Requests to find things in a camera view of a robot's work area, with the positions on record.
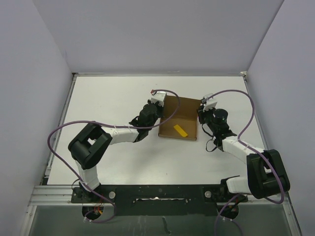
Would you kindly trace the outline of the yellow rectangular block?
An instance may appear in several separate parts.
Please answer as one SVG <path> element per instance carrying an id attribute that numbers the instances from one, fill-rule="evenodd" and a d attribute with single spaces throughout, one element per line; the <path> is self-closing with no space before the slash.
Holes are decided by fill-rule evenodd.
<path id="1" fill-rule="evenodd" d="M 188 133 L 178 124 L 174 125 L 173 128 L 178 132 L 181 137 L 186 138 Z"/>

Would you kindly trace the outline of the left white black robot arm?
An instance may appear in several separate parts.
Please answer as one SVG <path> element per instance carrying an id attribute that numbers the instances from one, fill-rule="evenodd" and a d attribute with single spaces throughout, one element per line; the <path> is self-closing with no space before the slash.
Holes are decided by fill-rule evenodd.
<path id="1" fill-rule="evenodd" d="M 68 150 L 75 160 L 82 195 L 89 202 L 95 202 L 100 196 L 100 182 L 97 176 L 97 164 L 110 145 L 130 142 L 136 143 L 148 136 L 151 127 L 162 117 L 164 102 L 149 99 L 148 103 L 129 124 L 131 128 L 109 128 L 89 123 L 69 143 Z"/>

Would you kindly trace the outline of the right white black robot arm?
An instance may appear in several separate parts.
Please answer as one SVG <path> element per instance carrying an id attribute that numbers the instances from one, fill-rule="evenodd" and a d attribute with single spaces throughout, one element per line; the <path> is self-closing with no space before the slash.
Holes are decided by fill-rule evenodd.
<path id="1" fill-rule="evenodd" d="M 247 168 L 245 176 L 228 177 L 222 180 L 219 195 L 225 201 L 230 201 L 236 194 L 249 194 L 257 199 L 271 200 L 271 196 L 280 195 L 280 204 L 285 193 L 290 189 L 280 153 L 275 150 L 256 148 L 242 141 L 233 133 L 227 124 L 228 112 L 224 109 L 210 108 L 197 110 L 199 123 L 206 125 L 212 133 L 205 131 L 214 144 L 212 151 L 226 152 L 242 161 Z"/>

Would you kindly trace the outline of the brown cardboard box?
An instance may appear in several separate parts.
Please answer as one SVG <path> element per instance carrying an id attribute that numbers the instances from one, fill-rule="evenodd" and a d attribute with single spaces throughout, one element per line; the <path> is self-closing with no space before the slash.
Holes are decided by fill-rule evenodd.
<path id="1" fill-rule="evenodd" d="M 162 124 L 158 128 L 158 136 L 161 138 L 180 139 L 188 141 L 197 140 L 197 109 L 200 101 L 192 98 L 177 97 L 168 95 L 164 101 L 163 117 L 160 119 Z M 180 125 L 187 133 L 186 138 L 181 137 L 173 128 Z"/>

